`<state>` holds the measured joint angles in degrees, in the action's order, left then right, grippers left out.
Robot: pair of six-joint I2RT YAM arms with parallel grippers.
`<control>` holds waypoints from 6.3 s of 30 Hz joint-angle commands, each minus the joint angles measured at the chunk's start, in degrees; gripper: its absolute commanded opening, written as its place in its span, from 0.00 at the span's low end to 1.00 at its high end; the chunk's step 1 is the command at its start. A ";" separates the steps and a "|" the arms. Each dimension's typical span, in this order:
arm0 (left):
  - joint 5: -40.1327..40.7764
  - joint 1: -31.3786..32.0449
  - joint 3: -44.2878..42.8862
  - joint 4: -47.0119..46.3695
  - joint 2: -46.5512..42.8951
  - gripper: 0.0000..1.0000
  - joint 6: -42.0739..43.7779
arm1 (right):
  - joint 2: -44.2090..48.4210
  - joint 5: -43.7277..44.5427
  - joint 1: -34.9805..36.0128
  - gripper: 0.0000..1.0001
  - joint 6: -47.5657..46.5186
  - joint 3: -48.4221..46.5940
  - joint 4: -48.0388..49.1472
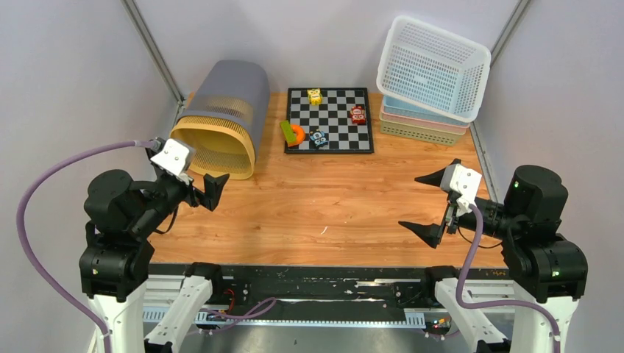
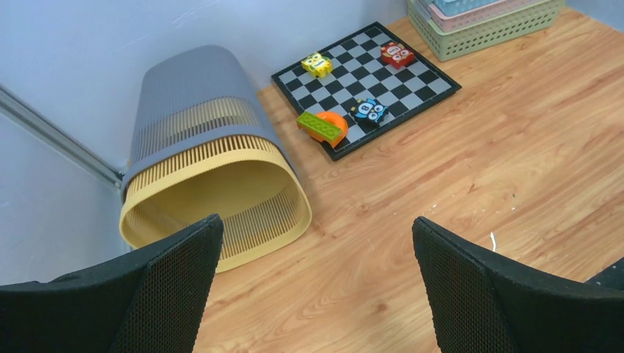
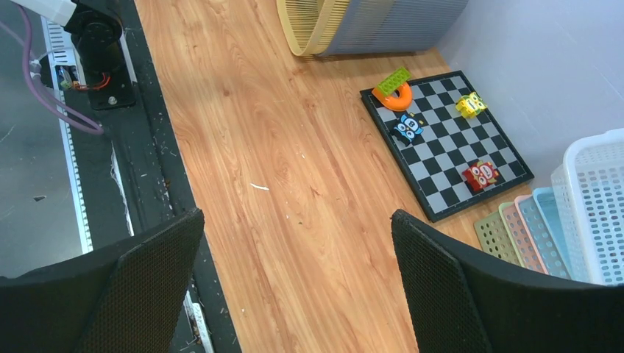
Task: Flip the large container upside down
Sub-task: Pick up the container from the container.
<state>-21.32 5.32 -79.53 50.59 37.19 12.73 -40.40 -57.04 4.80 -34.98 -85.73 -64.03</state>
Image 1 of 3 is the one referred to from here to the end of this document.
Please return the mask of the pink plastic basket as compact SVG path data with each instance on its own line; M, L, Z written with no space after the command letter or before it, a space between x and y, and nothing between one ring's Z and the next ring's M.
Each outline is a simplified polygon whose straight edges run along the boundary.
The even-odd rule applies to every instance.
M419 118L406 117L403 115L387 113L384 108L380 108L380 119L392 123L414 126L418 128L431 129L439 132L448 132L454 135L464 135L469 129L469 125L457 126L444 124L435 121L423 120Z

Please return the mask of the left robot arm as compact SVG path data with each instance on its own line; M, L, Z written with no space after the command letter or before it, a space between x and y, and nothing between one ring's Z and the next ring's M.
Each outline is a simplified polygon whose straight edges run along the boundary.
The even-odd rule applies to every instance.
M193 186L187 166L167 169L167 151L152 152L154 182L135 181L121 169L105 171L88 186L84 208L90 220L87 248L79 259L82 291L104 324L100 349L112 352L178 352L196 314L225 295L220 265L192 263L180 291L159 324L143 332L149 264L155 252L149 236L185 202L210 211L230 178L204 175L204 190Z

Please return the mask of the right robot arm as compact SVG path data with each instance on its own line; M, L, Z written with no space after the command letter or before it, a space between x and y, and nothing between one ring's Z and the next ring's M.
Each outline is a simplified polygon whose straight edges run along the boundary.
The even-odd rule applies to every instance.
M442 305L473 352L562 352L589 272L582 250L558 231L568 191L554 171L521 165L497 203L478 197L481 178L460 160L417 178L443 190L447 208L440 224L404 222L406 229L431 248L445 234L474 233L460 268L426 269L421 299L430 307ZM512 299L477 302L465 287L483 236L501 242Z

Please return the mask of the large white plastic basket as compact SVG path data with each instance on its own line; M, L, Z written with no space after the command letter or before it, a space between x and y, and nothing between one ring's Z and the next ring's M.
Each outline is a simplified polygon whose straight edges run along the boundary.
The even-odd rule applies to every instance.
M377 67L377 89L462 123L471 123L483 101L491 65L485 46L424 21L397 16Z

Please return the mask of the light blue plastic basket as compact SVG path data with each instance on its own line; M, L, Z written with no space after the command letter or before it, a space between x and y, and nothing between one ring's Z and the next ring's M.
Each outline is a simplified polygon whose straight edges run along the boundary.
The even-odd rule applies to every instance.
M431 121L439 124L446 124L450 126L462 126L467 127L469 123L464 123L446 116L433 113L430 110L417 107L412 104L408 104L399 99L395 99L389 96L384 96L382 100L384 109L387 113L394 115L402 115L408 118L415 118L424 121Z

